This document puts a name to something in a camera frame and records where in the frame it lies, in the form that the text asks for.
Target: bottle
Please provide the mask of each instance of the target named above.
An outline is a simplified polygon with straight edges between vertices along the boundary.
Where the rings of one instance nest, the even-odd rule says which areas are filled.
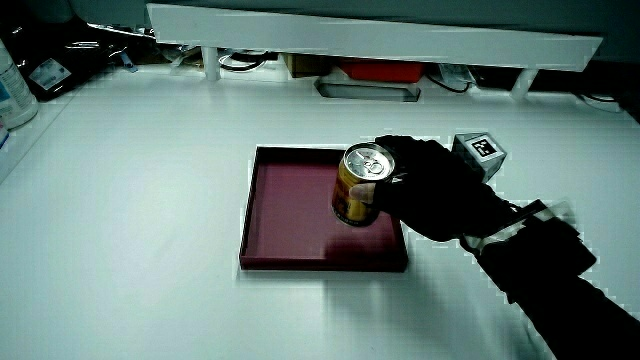
[[[8,130],[31,120],[38,101],[0,40],[0,122]]]

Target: red box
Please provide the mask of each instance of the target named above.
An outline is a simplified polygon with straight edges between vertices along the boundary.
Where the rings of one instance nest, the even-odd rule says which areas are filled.
[[[408,61],[340,59],[338,66],[354,80],[416,83],[424,64]]]
[[[400,222],[381,212],[367,227],[344,224],[331,196],[343,150],[258,147],[244,224],[244,270],[403,272]]]

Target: aluminum can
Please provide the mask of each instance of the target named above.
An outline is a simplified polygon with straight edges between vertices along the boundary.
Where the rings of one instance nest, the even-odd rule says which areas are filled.
[[[349,196],[349,190],[364,183],[391,181],[395,161],[387,150],[375,143],[361,143],[349,147],[338,165],[331,207],[338,219],[352,226],[367,226],[378,217],[379,211]]]

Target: black glove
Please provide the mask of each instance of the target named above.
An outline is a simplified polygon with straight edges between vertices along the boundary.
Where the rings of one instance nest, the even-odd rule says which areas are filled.
[[[391,153],[396,161],[394,175],[401,181],[377,183],[370,206],[429,239],[488,236],[513,217],[510,204],[438,142],[392,135],[375,142]]]
[[[536,283],[576,277],[596,262],[578,231],[555,216],[538,219],[535,213],[541,209],[546,206],[539,200],[523,209],[523,227],[506,241],[489,243],[481,252],[472,249],[478,264],[510,303],[528,294]]]

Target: shelf leg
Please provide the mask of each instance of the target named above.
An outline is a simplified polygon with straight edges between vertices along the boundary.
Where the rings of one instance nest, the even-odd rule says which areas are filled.
[[[511,89],[511,97],[516,100],[522,100],[525,95],[527,95],[527,91],[529,91],[529,87],[531,86],[531,83],[533,83],[533,79],[535,79],[537,74],[538,69],[522,69],[522,72],[518,75],[516,83]]]
[[[218,48],[202,47],[202,60],[207,80],[220,80],[220,64],[218,63]]]

